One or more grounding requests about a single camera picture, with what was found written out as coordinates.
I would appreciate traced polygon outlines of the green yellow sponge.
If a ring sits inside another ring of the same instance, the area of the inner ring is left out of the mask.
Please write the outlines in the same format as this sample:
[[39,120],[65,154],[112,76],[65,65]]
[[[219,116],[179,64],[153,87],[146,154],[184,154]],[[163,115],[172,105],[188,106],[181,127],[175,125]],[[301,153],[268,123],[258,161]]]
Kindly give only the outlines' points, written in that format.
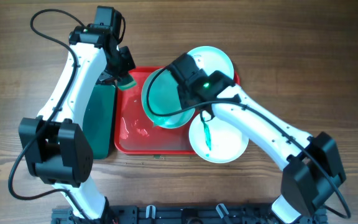
[[127,75],[117,79],[116,84],[118,89],[125,91],[136,86],[137,83],[131,75]]

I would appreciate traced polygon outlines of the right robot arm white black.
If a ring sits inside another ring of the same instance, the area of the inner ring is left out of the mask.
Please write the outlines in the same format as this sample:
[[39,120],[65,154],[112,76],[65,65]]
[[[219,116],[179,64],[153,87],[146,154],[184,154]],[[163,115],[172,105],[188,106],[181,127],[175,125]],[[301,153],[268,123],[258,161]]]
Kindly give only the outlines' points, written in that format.
[[311,217],[336,194],[345,210],[336,215],[349,219],[349,206],[339,191],[346,180],[335,140],[325,132],[312,136],[283,122],[250,99],[220,71],[173,74],[180,100],[190,108],[209,112],[245,134],[282,170],[281,194],[271,210],[284,223]]

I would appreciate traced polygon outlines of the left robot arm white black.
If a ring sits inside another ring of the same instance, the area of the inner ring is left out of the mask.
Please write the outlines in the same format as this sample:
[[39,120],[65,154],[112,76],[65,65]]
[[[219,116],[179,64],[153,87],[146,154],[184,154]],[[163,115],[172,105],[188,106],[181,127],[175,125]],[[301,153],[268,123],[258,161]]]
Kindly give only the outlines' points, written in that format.
[[94,153],[83,132],[83,121],[97,82],[131,88],[135,68],[127,47],[120,47],[125,30],[102,22],[78,26],[65,46],[68,58],[45,106],[35,118],[23,118],[19,137],[30,175],[52,185],[70,203],[80,223],[114,223],[108,199],[90,176]]

